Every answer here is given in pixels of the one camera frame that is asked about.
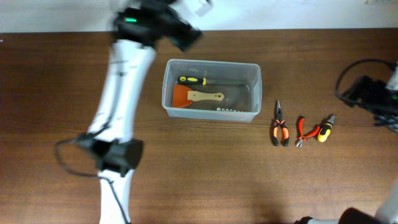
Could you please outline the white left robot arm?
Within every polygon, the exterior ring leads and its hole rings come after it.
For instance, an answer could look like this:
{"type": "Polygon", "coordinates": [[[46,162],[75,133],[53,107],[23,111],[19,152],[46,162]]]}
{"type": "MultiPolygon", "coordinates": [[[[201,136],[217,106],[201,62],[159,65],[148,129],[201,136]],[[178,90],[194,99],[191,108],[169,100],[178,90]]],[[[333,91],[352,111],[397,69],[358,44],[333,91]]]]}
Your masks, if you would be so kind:
{"type": "Polygon", "coordinates": [[[133,122],[156,43],[166,37],[186,51],[202,33],[187,14],[198,17],[211,1],[128,1],[111,23],[113,42],[100,103],[93,122],[75,144],[93,156],[101,186],[100,223],[130,223],[129,194],[144,143],[134,139],[133,122]]]}

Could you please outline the orange scraper wooden handle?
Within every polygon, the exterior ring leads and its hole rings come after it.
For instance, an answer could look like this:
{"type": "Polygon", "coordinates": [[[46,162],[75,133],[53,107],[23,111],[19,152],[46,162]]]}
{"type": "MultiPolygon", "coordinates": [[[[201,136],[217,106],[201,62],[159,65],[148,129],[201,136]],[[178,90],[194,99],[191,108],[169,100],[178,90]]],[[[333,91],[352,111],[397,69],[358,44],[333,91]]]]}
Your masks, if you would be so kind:
{"type": "Polygon", "coordinates": [[[222,93],[203,93],[200,91],[194,91],[191,88],[184,85],[174,85],[172,94],[172,106],[174,108],[186,108],[193,102],[197,101],[222,101],[224,100],[224,94],[222,93]]]}

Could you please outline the clear plastic container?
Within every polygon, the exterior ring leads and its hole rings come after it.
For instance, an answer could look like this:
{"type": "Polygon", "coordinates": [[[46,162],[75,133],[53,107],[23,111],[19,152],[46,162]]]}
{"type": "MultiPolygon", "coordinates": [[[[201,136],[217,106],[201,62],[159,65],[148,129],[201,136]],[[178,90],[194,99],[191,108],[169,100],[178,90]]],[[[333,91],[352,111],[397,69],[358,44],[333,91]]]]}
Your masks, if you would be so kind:
{"type": "Polygon", "coordinates": [[[261,111],[261,68],[255,63],[171,59],[167,62],[162,88],[162,106],[170,117],[251,122],[261,111]],[[197,101],[186,108],[172,106],[173,87],[181,76],[214,80],[241,80],[247,85],[189,85],[194,91],[222,93],[222,101],[197,101]],[[217,107],[250,111],[252,116],[225,116],[217,107]]]}

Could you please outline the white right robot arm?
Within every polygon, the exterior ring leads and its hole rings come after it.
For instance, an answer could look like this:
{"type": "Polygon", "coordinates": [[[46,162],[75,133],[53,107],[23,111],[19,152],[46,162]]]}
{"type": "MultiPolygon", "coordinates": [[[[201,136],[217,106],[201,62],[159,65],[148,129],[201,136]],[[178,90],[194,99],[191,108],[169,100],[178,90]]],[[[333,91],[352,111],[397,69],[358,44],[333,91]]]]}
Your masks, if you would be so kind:
{"type": "MultiPolygon", "coordinates": [[[[358,106],[374,115],[375,125],[397,133],[397,62],[369,58],[347,66],[339,75],[335,95],[350,107],[358,106]],[[392,71],[388,82],[359,77],[346,91],[339,92],[343,77],[354,67],[363,63],[380,63],[392,71]]],[[[357,208],[346,209],[337,220],[319,220],[303,217],[295,224],[397,224],[397,183],[375,215],[368,215],[357,208]]]]}

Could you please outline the red diagonal cutters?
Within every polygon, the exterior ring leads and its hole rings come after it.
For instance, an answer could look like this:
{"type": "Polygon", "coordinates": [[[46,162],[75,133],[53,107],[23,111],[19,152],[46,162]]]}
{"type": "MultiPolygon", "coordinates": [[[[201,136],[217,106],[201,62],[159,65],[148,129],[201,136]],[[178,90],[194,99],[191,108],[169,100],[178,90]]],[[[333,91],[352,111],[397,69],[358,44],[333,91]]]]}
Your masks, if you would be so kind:
{"type": "Polygon", "coordinates": [[[303,123],[305,118],[303,116],[299,117],[298,120],[298,134],[299,137],[297,138],[296,147],[302,147],[303,144],[310,138],[315,137],[320,132],[320,126],[315,125],[315,127],[309,131],[308,133],[304,133],[303,131],[303,123]]]}

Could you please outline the orange black needle-nose pliers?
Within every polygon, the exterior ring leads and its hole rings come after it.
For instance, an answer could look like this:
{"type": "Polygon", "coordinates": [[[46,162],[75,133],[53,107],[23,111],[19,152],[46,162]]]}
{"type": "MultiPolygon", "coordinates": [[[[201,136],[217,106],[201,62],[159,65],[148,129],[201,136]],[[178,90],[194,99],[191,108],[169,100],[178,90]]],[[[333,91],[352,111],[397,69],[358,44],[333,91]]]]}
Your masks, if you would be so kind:
{"type": "Polygon", "coordinates": [[[277,133],[278,133],[279,128],[282,130],[281,143],[284,147],[287,147],[289,145],[290,133],[289,133],[289,129],[286,125],[286,122],[283,119],[280,101],[277,100],[275,102],[275,119],[272,124],[272,140],[273,140],[273,143],[275,146],[279,145],[279,140],[277,138],[277,133]]]}

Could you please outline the orange socket bit rail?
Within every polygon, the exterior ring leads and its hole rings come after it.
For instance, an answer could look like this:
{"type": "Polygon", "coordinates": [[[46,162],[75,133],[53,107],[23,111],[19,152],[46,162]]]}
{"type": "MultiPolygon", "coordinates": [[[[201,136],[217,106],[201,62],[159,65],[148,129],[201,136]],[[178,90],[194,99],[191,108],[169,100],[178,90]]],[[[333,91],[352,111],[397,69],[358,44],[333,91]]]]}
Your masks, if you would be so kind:
{"type": "Polygon", "coordinates": [[[252,112],[250,111],[240,111],[230,108],[221,108],[217,107],[215,111],[219,114],[223,114],[225,116],[252,116],[252,112]]]}

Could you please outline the yellow black stubby screwdriver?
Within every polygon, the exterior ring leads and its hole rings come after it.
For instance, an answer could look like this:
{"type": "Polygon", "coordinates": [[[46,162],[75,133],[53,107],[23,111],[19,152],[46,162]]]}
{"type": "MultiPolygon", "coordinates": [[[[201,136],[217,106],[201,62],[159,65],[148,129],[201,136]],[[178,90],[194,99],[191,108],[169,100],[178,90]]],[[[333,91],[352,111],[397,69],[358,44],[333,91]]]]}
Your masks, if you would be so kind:
{"type": "Polygon", "coordinates": [[[331,115],[330,118],[322,125],[322,128],[317,136],[319,142],[325,142],[328,139],[331,130],[333,129],[335,118],[336,116],[334,114],[331,115]]]}

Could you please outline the metal file yellow black handle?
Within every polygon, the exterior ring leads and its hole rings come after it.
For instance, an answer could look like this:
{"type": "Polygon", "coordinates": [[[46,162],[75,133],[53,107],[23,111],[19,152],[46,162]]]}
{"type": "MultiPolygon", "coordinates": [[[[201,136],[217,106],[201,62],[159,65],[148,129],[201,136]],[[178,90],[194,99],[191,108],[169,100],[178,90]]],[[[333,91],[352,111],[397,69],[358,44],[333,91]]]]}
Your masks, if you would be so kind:
{"type": "Polygon", "coordinates": [[[208,78],[195,78],[181,76],[177,82],[182,85],[247,85],[248,83],[241,80],[214,80],[208,78]]]}

